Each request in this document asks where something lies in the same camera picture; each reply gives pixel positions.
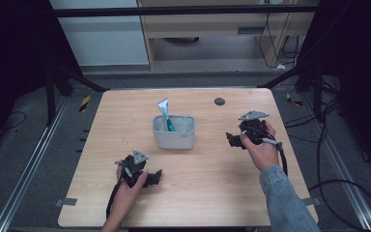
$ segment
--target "black stand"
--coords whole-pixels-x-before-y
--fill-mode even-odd
[[[330,58],[329,54],[332,52],[333,44],[338,40],[338,35],[343,33],[343,31],[339,32],[338,22],[341,22],[339,19],[346,13],[351,2],[352,0],[341,1],[341,3],[321,0],[322,7],[314,14],[297,65],[276,79],[258,87],[272,88],[291,76],[299,75],[300,78],[296,83],[298,91],[307,90],[311,85],[314,86],[313,110],[315,116],[321,121],[322,75],[330,72],[325,63]]]
[[[69,78],[92,88],[98,92],[108,89],[84,78],[69,43],[55,16],[39,16],[30,14],[30,8],[44,8],[52,10],[48,1],[5,1],[8,11],[17,25],[23,28],[23,33],[31,38],[32,50],[39,63],[42,64],[47,97],[47,125],[49,126],[56,114],[54,86],[58,88],[62,96],[71,96],[73,88],[68,82]]]

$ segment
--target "gray floor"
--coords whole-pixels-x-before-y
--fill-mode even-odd
[[[269,68],[262,59],[258,44],[252,37],[240,38],[200,38],[197,43],[185,40],[160,40],[156,66],[152,71],[125,71],[119,74],[88,75],[87,77],[101,86],[122,88],[173,88],[173,87],[255,87],[264,84],[284,71]],[[308,116],[311,111],[306,105],[296,106],[287,101],[286,93],[301,102],[307,102],[312,90],[296,93],[292,77],[272,89],[275,101],[284,122]],[[97,93],[75,81],[71,98],[59,97],[57,103],[67,101],[63,117],[48,144],[44,156],[26,190],[23,200],[12,219],[13,231],[57,231],[64,230],[57,223],[61,208],[55,206],[58,199],[66,197],[73,172],[77,166],[84,138],[91,127],[101,93]],[[85,96],[91,100],[85,112],[78,108]],[[324,94],[324,101],[330,102],[334,96]],[[8,120],[0,136],[0,213],[22,175],[28,160],[34,153],[45,130],[46,108],[45,91],[39,89],[19,98],[14,113]],[[334,143],[334,153],[343,160],[352,179],[371,192],[371,163],[363,161],[362,151],[340,110],[332,111],[327,117],[328,138]],[[317,143],[320,133],[318,124],[307,123],[300,127],[288,128],[305,182],[310,188],[317,184]],[[321,149],[322,180],[341,177],[328,146]],[[352,224],[360,226],[354,206],[348,199],[349,193],[342,184],[324,187],[330,206],[340,216]],[[320,197],[317,190],[311,191],[312,197]],[[368,208],[371,202],[366,199]],[[326,205],[316,206],[319,226],[323,231],[355,231],[339,221]]]

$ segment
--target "toothpaste tube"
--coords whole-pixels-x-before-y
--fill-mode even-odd
[[[173,123],[171,122],[169,114],[168,114],[168,99],[158,102],[157,106],[160,109],[162,116],[167,121],[168,131],[174,131]]]

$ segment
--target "sleeve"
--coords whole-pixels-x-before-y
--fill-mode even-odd
[[[263,169],[260,182],[267,198],[272,231],[320,231],[279,166]]]

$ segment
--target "wrist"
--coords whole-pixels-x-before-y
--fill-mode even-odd
[[[119,214],[116,209],[112,209],[110,212],[110,216],[107,221],[104,223],[104,226],[101,228],[101,232],[108,232],[108,231],[119,231],[123,224],[123,216]]]

